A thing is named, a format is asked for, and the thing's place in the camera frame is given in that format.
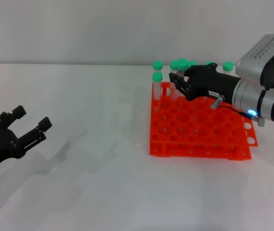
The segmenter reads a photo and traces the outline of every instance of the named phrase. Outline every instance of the white tabletop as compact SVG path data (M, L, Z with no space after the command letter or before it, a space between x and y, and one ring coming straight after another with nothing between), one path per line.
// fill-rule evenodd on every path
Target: white tabletop
M164 68L168 80L168 68ZM0 164L0 231L272 231L274 123L252 160L149 155L150 66L0 64L0 113L47 140Z

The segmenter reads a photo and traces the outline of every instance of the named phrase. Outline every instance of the cable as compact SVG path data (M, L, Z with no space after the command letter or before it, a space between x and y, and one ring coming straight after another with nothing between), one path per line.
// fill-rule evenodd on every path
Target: cable
M234 108L232 108L232 107L229 107L229 106L219 105L218 107L227 108L227 109L230 109L230 110L232 110L232 111L234 111L234 112L236 112L236 113L239 113L238 110L236 110L236 109L234 109Z
M241 116L243 116L243 117L245 117L245 118L247 118L247 119L252 120L251 118L253 117L253 115L248 114L248 113L246 113L246 112L239 112L238 110L236 110L236 109L234 109L234 108L232 108L232 107L224 106L224 105L219 105L218 107L223 107L223 108L230 109L230 110L232 110L232 111L234 111L234 112L236 112L236 113L239 113Z

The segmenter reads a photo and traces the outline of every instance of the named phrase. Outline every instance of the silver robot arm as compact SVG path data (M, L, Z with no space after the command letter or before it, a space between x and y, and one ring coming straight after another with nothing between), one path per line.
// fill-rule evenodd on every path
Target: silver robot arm
M217 64L193 65L186 69L187 81L170 73L186 100L207 96L219 103L233 105L239 113L264 126L264 119L274 121L274 34L264 36L239 61L234 77L216 71Z

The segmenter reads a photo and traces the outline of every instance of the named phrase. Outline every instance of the green test tube cap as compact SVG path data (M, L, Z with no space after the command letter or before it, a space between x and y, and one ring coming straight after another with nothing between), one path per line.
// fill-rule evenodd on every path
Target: green test tube cap
M163 67L163 63L160 60L156 60L155 62L153 62L153 69L156 71L160 71Z
M154 82L161 82L162 81L162 73L161 72L154 72L153 73L153 81Z
M224 71L233 71L234 63L232 62L224 62L223 64L223 70Z
M192 65L198 65L198 63L196 61L189 61L188 62L188 68L190 68Z
M177 68L177 61L176 60L171 61L171 63L170 63L170 69L172 71L176 71L176 68Z
M177 61L177 69L178 70L185 70L188 66L188 60L187 59L184 59L184 58L181 58Z

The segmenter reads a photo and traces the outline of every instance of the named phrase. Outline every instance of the test tube rack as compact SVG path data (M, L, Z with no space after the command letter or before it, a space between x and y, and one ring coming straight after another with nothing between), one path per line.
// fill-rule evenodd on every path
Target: test tube rack
M169 82L161 88L159 101L152 95L150 155L251 159L249 147L258 146L251 120L227 108L212 110L208 97L172 100Z

